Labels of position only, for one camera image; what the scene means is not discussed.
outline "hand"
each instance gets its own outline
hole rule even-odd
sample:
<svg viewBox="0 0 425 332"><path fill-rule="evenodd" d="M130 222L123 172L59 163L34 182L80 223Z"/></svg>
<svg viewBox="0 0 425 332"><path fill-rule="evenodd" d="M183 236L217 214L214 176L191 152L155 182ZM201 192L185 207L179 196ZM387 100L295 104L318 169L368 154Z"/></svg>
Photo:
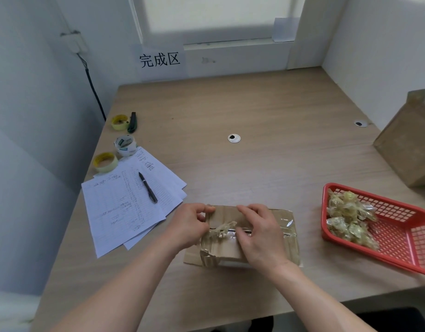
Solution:
<svg viewBox="0 0 425 332"><path fill-rule="evenodd" d="M214 206L202 203L182 204L176 210L164 235L175 244L178 251L195 245L209 231L209 225L205 223L205 217L200 213L214 211Z"/></svg>
<svg viewBox="0 0 425 332"><path fill-rule="evenodd" d="M265 205L239 205L237 209L254 227L251 236L241 228L235 230L237 240L250 265L266 276L273 269L292 263L286 257L280 225Z"/></svg>

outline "wooden table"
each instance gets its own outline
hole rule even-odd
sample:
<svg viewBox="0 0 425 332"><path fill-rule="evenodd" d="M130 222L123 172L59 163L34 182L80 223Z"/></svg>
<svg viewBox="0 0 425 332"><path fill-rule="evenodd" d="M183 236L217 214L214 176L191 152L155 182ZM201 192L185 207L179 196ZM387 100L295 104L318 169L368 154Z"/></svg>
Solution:
<svg viewBox="0 0 425 332"><path fill-rule="evenodd" d="M323 185L338 182L425 208L372 147L379 131L320 68L121 86L108 116L137 112L139 145L187 182L186 202L264 203L294 212L303 271L339 301L425 285L320 236ZM228 142L237 133L239 143ZM122 132L107 123L95 154ZM86 179L94 174L91 167ZM96 259L80 193L32 331L46 331L159 235ZM213 270L176 256L139 331L189 331L292 311L254 270Z"/></svg>

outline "cardboard box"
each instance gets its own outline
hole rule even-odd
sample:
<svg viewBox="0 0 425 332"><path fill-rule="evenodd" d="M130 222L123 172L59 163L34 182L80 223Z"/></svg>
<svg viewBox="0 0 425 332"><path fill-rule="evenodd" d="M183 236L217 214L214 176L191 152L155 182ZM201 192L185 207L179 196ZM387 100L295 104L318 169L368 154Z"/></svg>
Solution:
<svg viewBox="0 0 425 332"><path fill-rule="evenodd" d="M425 185L425 89L408 92L374 147L407 186Z"/></svg>
<svg viewBox="0 0 425 332"><path fill-rule="evenodd" d="M283 238L288 259L300 265L300 255L295 228L294 215L291 211L271 210L283 230ZM246 220L235 206L215 206L215 212L207 214L206 222L210 228L217 228L224 223L235 221L235 227L241 227L251 232L252 225ZM247 267L248 262L237 241L235 231L226 231L223 238L212 239L205 235L200 243L186 250L183 262L204 267Z"/></svg>

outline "person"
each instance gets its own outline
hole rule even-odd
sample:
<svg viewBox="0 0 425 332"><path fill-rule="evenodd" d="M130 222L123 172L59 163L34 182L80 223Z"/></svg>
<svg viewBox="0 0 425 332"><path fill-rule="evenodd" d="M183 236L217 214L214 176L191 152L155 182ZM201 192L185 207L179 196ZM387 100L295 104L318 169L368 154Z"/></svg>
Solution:
<svg viewBox="0 0 425 332"><path fill-rule="evenodd" d="M237 208L254 227L251 236L236 229L249 264L275 285L309 332L375 331L287 260L283 232L265 205ZM162 235L51 332L135 332L172 259L209 230L201 214L209 212L213 206L181 205Z"/></svg>

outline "electrical outlet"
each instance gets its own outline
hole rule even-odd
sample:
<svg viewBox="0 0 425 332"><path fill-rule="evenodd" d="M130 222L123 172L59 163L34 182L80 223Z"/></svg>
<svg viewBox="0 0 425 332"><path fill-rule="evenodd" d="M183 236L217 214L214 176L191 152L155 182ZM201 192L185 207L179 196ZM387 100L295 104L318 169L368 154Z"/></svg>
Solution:
<svg viewBox="0 0 425 332"><path fill-rule="evenodd" d="M86 46L80 32L61 34L60 37L66 42L66 45L72 53L88 52L88 47Z"/></svg>

